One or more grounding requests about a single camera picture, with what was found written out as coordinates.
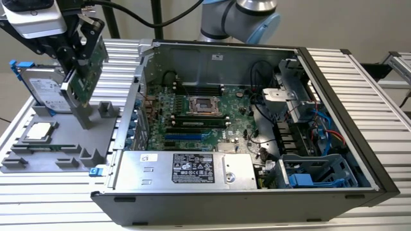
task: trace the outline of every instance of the warning label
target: warning label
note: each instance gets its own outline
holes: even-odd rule
[[[174,154],[174,183],[214,183],[213,154]]]

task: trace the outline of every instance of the green circuit board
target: green circuit board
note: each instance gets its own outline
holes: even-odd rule
[[[150,142],[149,150],[194,150],[194,151],[218,151],[219,143],[230,143],[235,138],[239,139],[237,153],[257,153],[258,146],[250,143],[243,137],[243,132],[251,134],[257,129],[254,116],[250,115],[250,98],[245,95],[242,98],[237,97],[238,92],[245,92],[239,87],[226,87],[225,94],[217,96],[219,99],[218,107],[225,116],[230,117],[231,124],[227,128],[202,128],[202,141],[177,141],[174,147],[167,147],[165,139],[167,129],[173,128],[171,115],[187,115],[190,110],[189,99],[191,96],[175,95],[170,88],[159,85],[151,86],[149,89],[149,97],[157,100],[151,101],[151,112],[149,113],[150,121]]]
[[[95,52],[89,61],[89,70],[86,76],[82,77],[79,73],[75,73],[70,86],[75,93],[77,99],[85,105],[89,103],[91,95],[95,91],[101,74],[103,71],[103,62],[107,59],[107,51],[103,39],[97,44]]]

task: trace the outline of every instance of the gray wall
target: gray wall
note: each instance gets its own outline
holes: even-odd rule
[[[114,0],[153,21],[150,0]],[[165,20],[185,11],[197,0],[163,0]],[[269,44],[313,48],[347,48],[361,62],[378,62],[387,51],[411,51],[411,0],[278,0],[282,24]],[[125,39],[154,38],[154,30],[117,11]],[[201,30],[201,7],[165,28],[167,39],[195,40]],[[39,60],[0,30],[0,73],[8,61]],[[394,92],[401,99],[403,92]]]

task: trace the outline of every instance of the black wire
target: black wire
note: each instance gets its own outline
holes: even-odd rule
[[[259,113],[262,114],[262,116],[273,123],[273,125],[275,125],[275,122],[269,118],[269,116],[265,115],[265,113],[263,113],[262,110],[259,109],[258,104],[257,104],[257,103],[253,103],[251,99],[253,99],[254,96],[258,96],[258,94],[254,94],[254,95],[250,97],[250,104],[254,104],[254,105],[255,105],[258,112],[259,112]]]
[[[269,140],[269,141],[265,141],[265,142],[255,142],[255,141],[251,139],[251,137],[253,137],[253,135],[255,134],[257,131],[258,131],[258,130],[255,130],[255,131],[251,133],[251,135],[249,136],[249,140],[250,140],[253,143],[263,144],[263,143],[269,143],[269,142],[271,142],[271,141],[275,141],[275,139],[273,139],[273,140]]]
[[[405,106],[407,100],[409,100],[409,97],[405,98],[403,102],[402,102],[401,105],[399,105],[399,108],[402,108],[402,107]]]
[[[251,137],[250,137],[250,139],[249,139],[253,143],[257,143],[257,144],[263,144],[263,143],[269,143],[269,142],[271,142],[271,141],[275,141],[275,139],[273,139],[273,140],[269,140],[269,141],[265,141],[265,142],[255,142],[253,139],[251,139]]]
[[[314,129],[317,129],[315,126],[313,126],[313,127],[310,127],[310,128],[307,129],[307,131],[306,131],[306,139],[307,139],[309,146],[314,149],[314,153],[315,153],[315,155],[318,156],[318,155],[319,155],[319,154],[318,154],[318,150],[317,150],[315,144],[314,144],[314,142],[313,142],[313,140],[311,140],[311,130],[314,130]]]
[[[269,62],[269,61],[266,61],[266,60],[259,60],[259,61],[257,61],[253,65],[251,65],[251,68],[250,68],[250,86],[251,86],[251,90],[253,90],[253,88],[254,88],[254,82],[253,82],[253,77],[254,77],[254,69],[255,69],[255,66],[257,66],[257,64],[259,64],[259,63],[267,63],[269,64],[269,66],[270,66],[270,68],[271,68],[271,73],[274,73],[274,67],[273,67],[273,65],[271,65],[271,63]],[[261,79],[262,80],[265,80],[263,79],[263,74],[259,72],[259,70],[257,70],[257,73],[259,74],[259,77],[261,77]]]
[[[102,5],[105,7],[111,7],[118,9],[119,11],[123,11],[125,13],[127,13],[130,16],[133,16],[141,23],[143,23],[143,25],[149,26],[150,28],[159,28],[159,27],[166,27],[169,26],[171,23],[177,22],[178,20],[181,20],[187,14],[190,14],[198,7],[199,5],[202,5],[205,0],[199,0],[193,7],[190,7],[189,10],[186,10],[182,14],[179,14],[175,18],[173,18],[171,20],[169,20],[167,22],[163,22],[161,24],[151,24],[150,22],[147,22],[139,15],[137,15],[131,10],[129,10],[126,7],[121,6],[119,4],[110,2],[110,1],[105,1],[105,0],[90,0],[86,2],[86,6],[94,6],[94,5]]]
[[[7,123],[12,123],[10,120],[7,120],[7,119],[4,119],[4,118],[2,118],[2,117],[0,117],[0,120],[3,120],[3,121],[7,122]]]
[[[173,70],[166,71],[165,74],[163,74],[163,77],[162,77],[162,86],[166,86],[166,84],[165,84],[165,79],[166,79],[166,75],[167,75],[169,73],[174,73],[175,76],[178,75],[178,73],[177,73],[175,71],[173,71]]]

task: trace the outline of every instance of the cpu socket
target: cpu socket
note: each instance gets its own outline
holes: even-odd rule
[[[219,111],[219,101],[218,97],[199,97],[194,96],[189,98],[190,101],[190,111],[187,112],[191,115],[199,116],[221,116],[222,112]]]

